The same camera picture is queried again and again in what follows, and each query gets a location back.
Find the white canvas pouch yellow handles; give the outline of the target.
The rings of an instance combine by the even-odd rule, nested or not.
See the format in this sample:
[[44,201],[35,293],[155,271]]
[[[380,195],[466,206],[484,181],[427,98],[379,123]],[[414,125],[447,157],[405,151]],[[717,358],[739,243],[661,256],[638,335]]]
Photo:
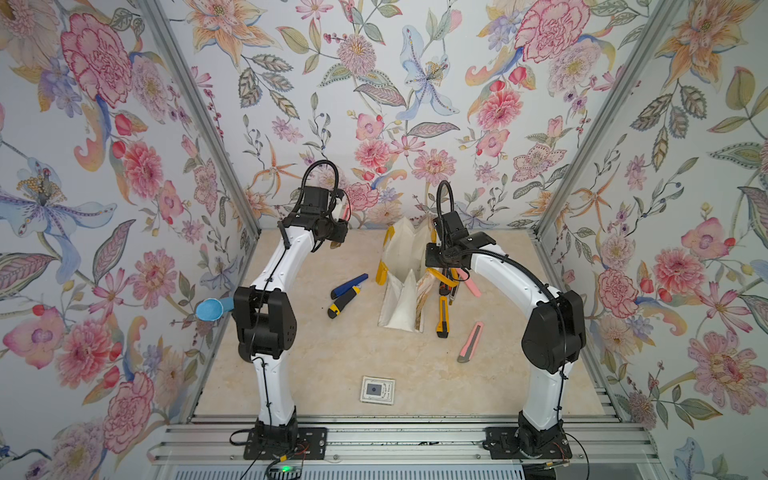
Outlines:
[[376,283],[385,287],[377,326],[422,333],[422,311],[438,278],[426,267],[426,248],[436,234],[426,223],[414,227],[407,218],[385,234]]

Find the blue utility knife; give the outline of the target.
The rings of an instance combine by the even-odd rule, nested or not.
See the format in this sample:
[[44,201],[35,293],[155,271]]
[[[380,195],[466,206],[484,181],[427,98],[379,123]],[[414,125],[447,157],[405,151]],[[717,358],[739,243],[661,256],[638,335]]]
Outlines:
[[366,281],[368,278],[369,278],[369,275],[367,273],[363,273],[361,275],[358,275],[358,276],[354,277],[351,280],[348,280],[348,281],[342,283],[341,285],[335,287],[331,291],[330,298],[332,300],[337,299],[338,297],[340,297],[341,295],[343,295],[347,291],[351,290],[353,287],[359,286],[361,283]]

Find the yellow black utility knife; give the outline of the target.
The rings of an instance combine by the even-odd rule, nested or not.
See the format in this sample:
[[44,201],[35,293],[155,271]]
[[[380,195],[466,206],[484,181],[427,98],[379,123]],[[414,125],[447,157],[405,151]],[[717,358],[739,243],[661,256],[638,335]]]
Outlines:
[[337,318],[346,308],[346,306],[358,296],[359,293],[359,286],[353,286],[346,290],[331,303],[327,310],[328,317],[331,319]]

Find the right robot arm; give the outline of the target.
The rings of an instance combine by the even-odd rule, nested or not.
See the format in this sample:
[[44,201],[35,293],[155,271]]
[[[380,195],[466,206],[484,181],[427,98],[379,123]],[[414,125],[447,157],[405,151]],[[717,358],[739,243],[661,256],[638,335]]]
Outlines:
[[507,255],[485,233],[438,233],[425,265],[466,270],[490,281],[528,316],[521,348],[531,365],[528,398],[518,415],[519,442],[533,450],[564,434],[562,407],[573,365],[586,346],[584,305]]

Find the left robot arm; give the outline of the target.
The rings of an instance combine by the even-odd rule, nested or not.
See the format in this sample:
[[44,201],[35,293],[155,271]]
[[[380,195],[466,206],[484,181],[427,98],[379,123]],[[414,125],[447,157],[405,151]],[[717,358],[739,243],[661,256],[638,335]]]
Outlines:
[[238,354],[253,364],[258,376],[260,412],[256,435],[261,439],[295,443],[296,403],[287,363],[298,322],[288,293],[310,253],[324,241],[344,241],[349,216],[346,200],[329,213],[302,207],[289,215],[289,225],[279,228],[281,240],[263,271],[250,285],[234,293],[232,316],[237,326]]

